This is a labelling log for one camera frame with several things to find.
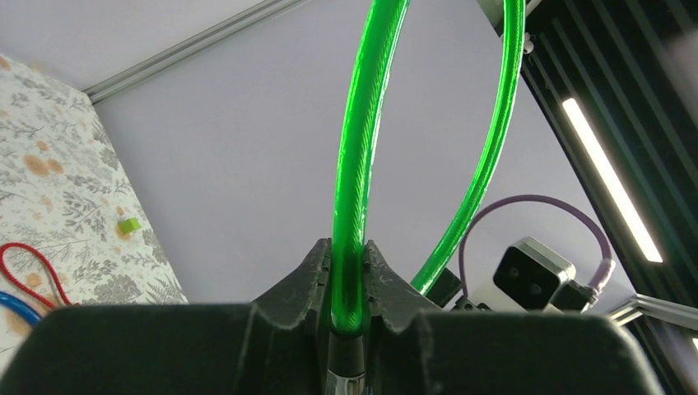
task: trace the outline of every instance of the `red cable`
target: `red cable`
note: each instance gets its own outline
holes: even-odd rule
[[[46,270],[49,271],[49,274],[51,277],[54,279],[54,282],[56,283],[56,289],[58,290],[58,294],[61,295],[61,299],[63,299],[63,302],[65,302],[66,305],[72,304],[70,300],[68,300],[65,291],[63,290],[63,286],[61,286],[61,281],[58,279],[58,274],[56,274],[56,271],[54,270],[54,267],[51,266],[51,263],[49,262],[46,257],[40,253],[38,250],[34,249],[28,244],[24,243],[7,243],[0,247],[0,272],[7,277],[7,279],[14,284],[17,288],[20,290],[23,290],[27,295],[33,297],[34,299],[38,300],[39,302],[43,303],[48,307],[49,309],[55,309],[56,305],[51,303],[48,299],[44,298],[43,296],[37,294],[36,292],[32,291],[29,289],[28,286],[25,286],[19,280],[17,280],[12,273],[10,273],[9,270],[7,270],[7,265],[5,264],[5,251],[12,247],[17,247],[19,249],[25,249],[29,251],[30,253],[33,253],[35,257],[37,257],[41,263],[46,267]]]

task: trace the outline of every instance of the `black mount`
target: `black mount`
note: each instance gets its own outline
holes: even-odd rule
[[[3,395],[323,394],[329,239],[251,304],[56,310],[7,369]],[[634,340],[578,314],[445,312],[364,257],[373,394],[662,393]]]

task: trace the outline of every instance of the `gray wall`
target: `gray wall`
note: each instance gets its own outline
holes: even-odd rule
[[[0,53],[86,89],[262,0],[0,0]]]
[[[250,300],[331,233],[337,145],[369,0],[311,0],[97,105],[191,301]],[[413,2],[386,95],[368,234],[411,279],[463,198],[487,133],[500,41],[476,2]],[[593,215],[527,87],[486,201],[550,194]],[[593,236],[552,207],[495,212],[470,286],[531,235],[587,281]],[[456,270],[455,260],[449,267]],[[599,308],[632,293],[622,270]]]

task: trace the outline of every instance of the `cable connector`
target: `cable connector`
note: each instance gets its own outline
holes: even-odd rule
[[[590,286],[583,286],[577,281],[565,284],[555,296],[552,305],[562,312],[583,313],[598,300],[598,293]]]
[[[616,261],[613,258],[604,258],[601,263],[598,264],[598,269],[594,273],[593,278],[589,282],[589,286],[592,287],[597,294],[601,295],[603,288],[611,280],[611,275],[613,270],[616,269]]]

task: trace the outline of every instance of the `floral wallpaper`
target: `floral wallpaper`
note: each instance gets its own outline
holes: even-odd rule
[[[142,228],[125,235],[118,223],[131,217]],[[74,303],[186,303],[90,100],[0,55],[0,245],[12,241],[43,253]],[[9,249],[5,260],[58,302],[33,255]],[[46,313],[4,277],[0,290]],[[0,307],[0,369],[29,330]]]

